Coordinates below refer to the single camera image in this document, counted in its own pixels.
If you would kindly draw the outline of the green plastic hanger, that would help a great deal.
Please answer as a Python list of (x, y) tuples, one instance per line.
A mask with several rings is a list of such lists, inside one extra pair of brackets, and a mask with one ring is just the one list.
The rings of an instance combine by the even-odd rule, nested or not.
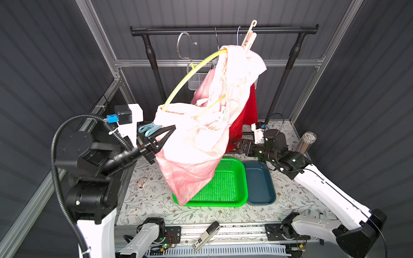
[(182, 38), (183, 35), (186, 35), (186, 36), (190, 39), (190, 41), (191, 41), (191, 43), (192, 43), (193, 45), (197, 46), (197, 42), (193, 40), (192, 36), (191, 36), (188, 32), (184, 31), (184, 32), (181, 32), (181, 33), (179, 34), (178, 39), (177, 39), (177, 43), (176, 43), (176, 52), (177, 52), (179, 58), (182, 59), (182, 60), (189, 60), (189, 63), (190, 63), (190, 65), (191, 65), (191, 70), (190, 70), (190, 72), (178, 83), (178, 85), (174, 88), (174, 90), (172, 91), (172, 93), (170, 94), (170, 96), (168, 97), (168, 99), (165, 101), (165, 103), (163, 104), (163, 106), (162, 106), (162, 108), (161, 108), (163, 111), (167, 111), (167, 110), (168, 110), (168, 108), (170, 107), (170, 105), (171, 105), (171, 103), (172, 103), (172, 100), (174, 100), (174, 98), (175, 98), (176, 95), (179, 93), (179, 91), (183, 88), (183, 86), (184, 86), (201, 68), (203, 68), (204, 66), (206, 66), (209, 62), (212, 62), (214, 59), (216, 59), (216, 58), (219, 57), (220, 55), (228, 52), (227, 49), (217, 51), (217, 52), (211, 54), (210, 56), (208, 56), (207, 58), (205, 58), (204, 60), (202, 60), (197, 66), (194, 66), (194, 62), (193, 62), (193, 59), (192, 59), (192, 58), (190, 58), (190, 57), (184, 57), (184, 56), (182, 56), (181, 53), (180, 53), (180, 41), (181, 41), (181, 38)]

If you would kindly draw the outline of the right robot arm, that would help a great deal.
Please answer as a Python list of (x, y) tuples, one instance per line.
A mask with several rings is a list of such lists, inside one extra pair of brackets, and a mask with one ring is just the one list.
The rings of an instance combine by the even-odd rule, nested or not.
[(387, 216), (379, 209), (371, 210), (360, 204), (324, 176), (311, 161), (300, 152), (289, 150), (286, 137), (279, 130), (263, 133), (263, 143), (240, 139), (233, 143), (239, 154), (255, 157), (291, 180), (299, 183), (315, 195), (336, 216), (335, 220), (309, 218), (291, 212), (273, 232), (287, 240), (300, 236), (325, 240), (337, 244), (353, 258), (364, 258), (378, 238)]

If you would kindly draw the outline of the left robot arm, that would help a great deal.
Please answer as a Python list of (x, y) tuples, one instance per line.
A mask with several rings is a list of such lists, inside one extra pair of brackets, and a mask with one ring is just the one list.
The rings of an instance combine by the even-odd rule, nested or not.
[[(101, 124), (110, 140), (102, 141), (88, 131), (63, 134), (72, 122), (87, 119)], [(142, 258), (152, 244), (164, 240), (164, 221), (149, 218), (125, 248), (115, 250), (115, 218), (124, 171), (139, 158), (154, 163), (176, 129), (172, 125), (148, 133), (134, 121), (129, 125), (131, 131), (121, 134), (121, 126), (109, 117), (81, 114), (63, 122), (53, 137), (54, 191), (82, 258)]]

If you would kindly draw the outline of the teal clothespin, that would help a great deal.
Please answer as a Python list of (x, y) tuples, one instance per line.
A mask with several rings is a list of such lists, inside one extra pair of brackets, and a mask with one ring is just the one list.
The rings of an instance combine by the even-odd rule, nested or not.
[(145, 124), (139, 127), (138, 133), (143, 133), (145, 137), (150, 137), (152, 134), (154, 134), (161, 128), (161, 125), (156, 125), (154, 123)]

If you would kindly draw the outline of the pink tie-dye shorts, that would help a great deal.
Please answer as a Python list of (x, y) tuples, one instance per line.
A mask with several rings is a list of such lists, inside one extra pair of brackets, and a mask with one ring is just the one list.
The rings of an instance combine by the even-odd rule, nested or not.
[(230, 138), (230, 127), (242, 113), (251, 87), (267, 67), (261, 56), (241, 46), (221, 47), (189, 104), (167, 102), (154, 123), (175, 131), (156, 154), (157, 163), (178, 205), (186, 205), (214, 177)]

